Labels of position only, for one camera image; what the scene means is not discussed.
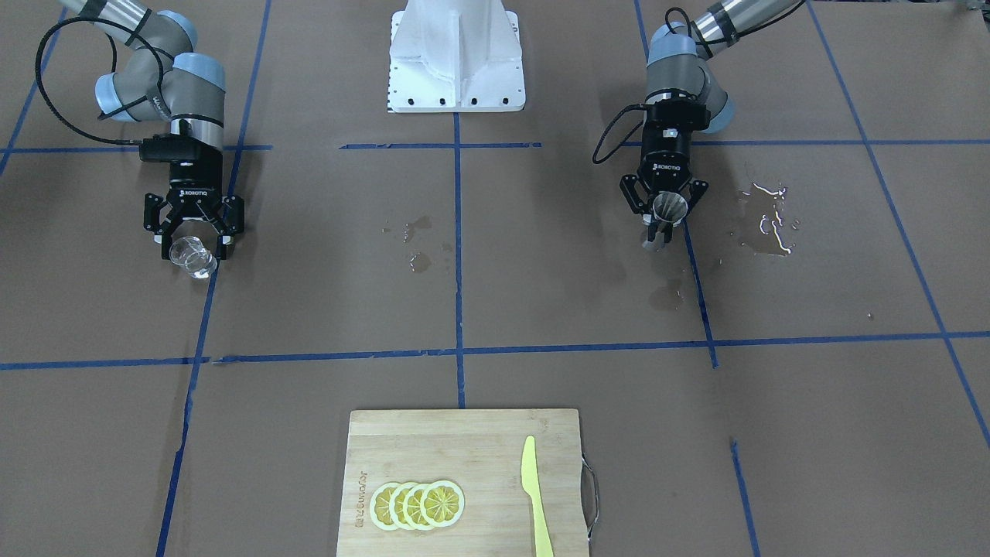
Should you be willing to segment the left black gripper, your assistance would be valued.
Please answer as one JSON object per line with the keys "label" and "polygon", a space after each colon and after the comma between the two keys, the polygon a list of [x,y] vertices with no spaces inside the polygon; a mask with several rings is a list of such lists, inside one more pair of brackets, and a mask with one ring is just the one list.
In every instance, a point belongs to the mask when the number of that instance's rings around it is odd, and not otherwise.
{"label": "left black gripper", "polygon": [[[707,128],[710,113],[706,106],[693,100],[661,100],[654,104],[633,104],[626,109],[643,111],[643,138],[639,166],[635,173],[622,176],[621,191],[630,210],[643,215],[644,249],[654,249],[659,225],[654,215],[646,214],[654,198],[664,191],[679,193],[688,201],[690,214],[706,193],[708,184],[693,177],[690,151],[692,133]],[[662,223],[661,249],[673,241],[685,221],[682,218]]]}

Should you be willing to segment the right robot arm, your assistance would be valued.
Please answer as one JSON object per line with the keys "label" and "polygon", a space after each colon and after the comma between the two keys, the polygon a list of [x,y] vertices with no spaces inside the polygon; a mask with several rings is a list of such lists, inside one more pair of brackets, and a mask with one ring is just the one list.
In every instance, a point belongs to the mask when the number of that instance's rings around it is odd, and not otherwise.
{"label": "right robot arm", "polygon": [[169,257],[173,236],[189,220],[218,236],[215,255],[226,260],[244,232],[244,200],[223,191],[225,70],[196,52],[198,35],[184,15],[153,11],[137,1],[67,1],[72,22],[89,22],[133,54],[94,86],[100,120],[162,121],[166,133],[135,141],[144,162],[169,165],[169,190],[144,200],[144,229]]}

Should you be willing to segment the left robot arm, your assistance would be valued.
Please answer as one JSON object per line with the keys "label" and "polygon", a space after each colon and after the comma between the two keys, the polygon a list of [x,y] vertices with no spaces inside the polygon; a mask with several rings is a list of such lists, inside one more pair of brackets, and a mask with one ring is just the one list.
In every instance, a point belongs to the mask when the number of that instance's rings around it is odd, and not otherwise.
{"label": "left robot arm", "polygon": [[788,17],[799,1],[715,1],[702,15],[666,19],[650,39],[647,89],[643,103],[640,161],[621,177],[620,187],[633,214],[646,227],[643,246],[668,244],[707,193],[696,179],[691,148],[696,133],[714,134],[731,123],[735,105],[715,79],[708,61]]}

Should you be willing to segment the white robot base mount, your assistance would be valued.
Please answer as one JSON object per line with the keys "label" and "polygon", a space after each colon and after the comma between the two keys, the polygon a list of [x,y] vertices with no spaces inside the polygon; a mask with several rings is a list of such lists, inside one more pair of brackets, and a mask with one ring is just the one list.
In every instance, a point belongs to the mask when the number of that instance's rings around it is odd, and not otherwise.
{"label": "white robot base mount", "polygon": [[519,19],[501,1],[410,1],[392,15],[390,31],[389,112],[526,106]]}

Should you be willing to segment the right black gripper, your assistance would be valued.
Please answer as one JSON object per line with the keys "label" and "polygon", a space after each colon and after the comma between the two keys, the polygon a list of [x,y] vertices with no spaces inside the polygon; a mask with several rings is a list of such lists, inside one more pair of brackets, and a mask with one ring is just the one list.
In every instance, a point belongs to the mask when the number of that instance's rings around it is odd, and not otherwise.
{"label": "right black gripper", "polygon": [[208,223],[217,234],[213,250],[217,260],[227,260],[227,247],[234,236],[245,232],[245,202],[237,195],[225,194],[224,161],[161,163],[169,166],[169,190],[164,195],[147,193],[144,197],[144,230],[155,235],[160,258],[170,259],[173,234],[180,224],[198,220]]}

